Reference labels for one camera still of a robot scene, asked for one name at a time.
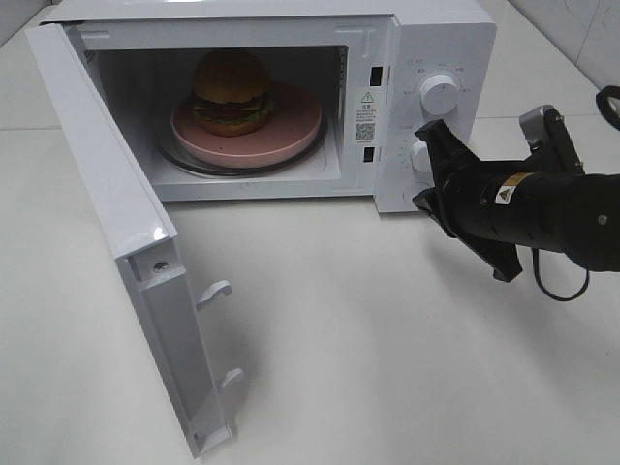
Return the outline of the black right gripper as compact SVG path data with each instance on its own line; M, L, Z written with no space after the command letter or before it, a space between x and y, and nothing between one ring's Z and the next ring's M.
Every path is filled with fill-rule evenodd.
M415 130L426 144L435 188L415 195L413 204L488 264L499 281L522 272L516 246L508 242L559 240L561 191L584 174L563 116L554 108L544 121L550 144L524 160L480 159L444 119Z

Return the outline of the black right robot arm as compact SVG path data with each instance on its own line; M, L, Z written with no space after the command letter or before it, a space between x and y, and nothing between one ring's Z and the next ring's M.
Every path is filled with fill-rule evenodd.
M500 281L521 272L518 246L562 253L589 271L618 271L618 175L584 171L553 106L528 111L519 124L530 155L501 161L480 159L444 120L420 127L434 185L414 197L415 206Z

